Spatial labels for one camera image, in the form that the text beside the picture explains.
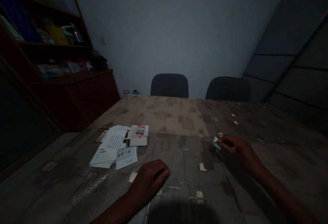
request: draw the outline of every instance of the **stack of cards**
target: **stack of cards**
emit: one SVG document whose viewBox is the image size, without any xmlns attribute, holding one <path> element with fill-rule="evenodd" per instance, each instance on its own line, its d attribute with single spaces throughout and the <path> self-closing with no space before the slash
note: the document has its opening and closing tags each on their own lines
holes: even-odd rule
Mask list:
<svg viewBox="0 0 328 224">
<path fill-rule="evenodd" d="M 137 146 L 147 145 L 148 126 L 114 126 L 102 136 L 90 166 L 110 168 L 116 163 L 116 170 L 119 170 L 138 161 Z"/>
</svg>

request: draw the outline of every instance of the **kettle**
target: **kettle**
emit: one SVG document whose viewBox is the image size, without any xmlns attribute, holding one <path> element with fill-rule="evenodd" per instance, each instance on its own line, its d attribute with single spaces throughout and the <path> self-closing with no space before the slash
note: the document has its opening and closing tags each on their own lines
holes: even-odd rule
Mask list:
<svg viewBox="0 0 328 224">
<path fill-rule="evenodd" d="M 62 26 L 65 35 L 73 35 L 76 43 L 84 43 L 79 30 L 75 27 L 74 23 L 70 23 L 70 26 Z"/>
</svg>

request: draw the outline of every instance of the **wall outlet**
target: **wall outlet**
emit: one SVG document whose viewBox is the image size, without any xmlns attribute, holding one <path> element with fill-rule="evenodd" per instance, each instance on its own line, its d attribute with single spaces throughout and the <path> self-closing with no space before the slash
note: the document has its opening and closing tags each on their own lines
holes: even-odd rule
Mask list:
<svg viewBox="0 0 328 224">
<path fill-rule="evenodd" d="M 103 44 L 103 45 L 107 44 L 104 37 L 100 37 L 100 43 Z"/>
</svg>

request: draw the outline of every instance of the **black office chair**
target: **black office chair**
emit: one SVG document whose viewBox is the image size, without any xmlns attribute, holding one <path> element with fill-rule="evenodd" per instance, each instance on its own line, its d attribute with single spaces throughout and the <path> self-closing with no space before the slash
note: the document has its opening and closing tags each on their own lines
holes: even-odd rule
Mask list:
<svg viewBox="0 0 328 224">
<path fill-rule="evenodd" d="M 189 97 L 188 80 L 182 74 L 158 74 L 151 82 L 152 96 Z"/>
<path fill-rule="evenodd" d="M 216 77 L 208 86 L 205 99 L 249 102 L 251 85 L 245 79 Z"/>
</svg>

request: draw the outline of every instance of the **patterned tablecloth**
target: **patterned tablecloth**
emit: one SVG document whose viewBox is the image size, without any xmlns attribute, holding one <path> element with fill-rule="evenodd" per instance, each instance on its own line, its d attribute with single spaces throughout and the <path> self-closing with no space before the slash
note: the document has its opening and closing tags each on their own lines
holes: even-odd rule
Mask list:
<svg viewBox="0 0 328 224">
<path fill-rule="evenodd" d="M 132 124 L 150 130 L 138 162 L 118 171 L 90 167 L 102 131 Z M 128 95 L 1 200 L 1 223 L 89 223 L 128 190 L 133 171 L 155 159 L 171 170 L 165 194 L 130 223 L 281 222 L 259 185 L 213 150 L 218 132 L 249 141 L 264 165 L 328 222 L 326 137 L 267 104 Z"/>
</svg>

